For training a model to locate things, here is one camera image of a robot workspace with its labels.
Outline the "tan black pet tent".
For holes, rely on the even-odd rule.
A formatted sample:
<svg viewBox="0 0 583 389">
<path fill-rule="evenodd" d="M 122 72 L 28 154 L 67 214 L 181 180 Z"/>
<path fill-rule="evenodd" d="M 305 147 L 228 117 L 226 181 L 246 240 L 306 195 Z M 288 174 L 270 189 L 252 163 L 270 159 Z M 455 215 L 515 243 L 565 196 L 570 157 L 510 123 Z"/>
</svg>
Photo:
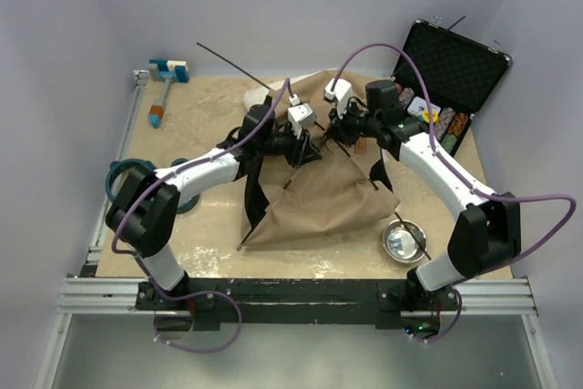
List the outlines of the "tan black pet tent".
<svg viewBox="0 0 583 389">
<path fill-rule="evenodd" d="M 312 241 L 374 225 L 400 200 L 384 162 L 372 152 L 344 153 L 312 128 L 322 158 L 297 169 L 283 157 L 256 159 L 246 178 L 239 248 Z"/>
</svg>

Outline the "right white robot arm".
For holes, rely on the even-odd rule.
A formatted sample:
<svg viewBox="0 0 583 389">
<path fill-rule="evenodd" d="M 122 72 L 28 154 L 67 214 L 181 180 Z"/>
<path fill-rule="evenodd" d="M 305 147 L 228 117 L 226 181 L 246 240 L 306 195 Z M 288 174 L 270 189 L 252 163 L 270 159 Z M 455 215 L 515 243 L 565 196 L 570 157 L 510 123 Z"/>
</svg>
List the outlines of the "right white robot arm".
<svg viewBox="0 0 583 389">
<path fill-rule="evenodd" d="M 520 208 L 510 194 L 498 197 L 430 142 L 428 126 L 399 103 L 394 82 L 374 80 L 365 87 L 366 104 L 358 108 L 352 85 L 331 80 L 323 97 L 332 103 L 328 134 L 347 146 L 373 138 L 420 177 L 445 204 L 455 227 L 442 255 L 411 270 L 405 297 L 418 310 L 438 298 L 438 290 L 512 261 L 521 250 Z"/>
</svg>

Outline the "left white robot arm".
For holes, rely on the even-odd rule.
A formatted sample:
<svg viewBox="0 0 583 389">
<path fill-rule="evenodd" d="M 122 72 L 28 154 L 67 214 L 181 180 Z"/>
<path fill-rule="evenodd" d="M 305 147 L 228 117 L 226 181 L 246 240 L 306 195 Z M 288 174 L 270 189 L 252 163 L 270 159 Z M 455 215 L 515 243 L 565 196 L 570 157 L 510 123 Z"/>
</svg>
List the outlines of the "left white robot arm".
<svg viewBox="0 0 583 389">
<path fill-rule="evenodd" d="M 283 156 L 293 168 L 321 159 L 309 131 L 316 119 L 312 108 L 299 104 L 286 114 L 279 126 L 269 105 L 254 105 L 241 126 L 209 153 L 170 168 L 137 165 L 129 171 L 106 224 L 133 248 L 167 308 L 178 309 L 189 298 L 187 274 L 169 246 L 180 207 L 208 189 L 245 179 L 244 211 L 257 226 L 269 205 L 259 183 L 264 158 Z"/>
</svg>

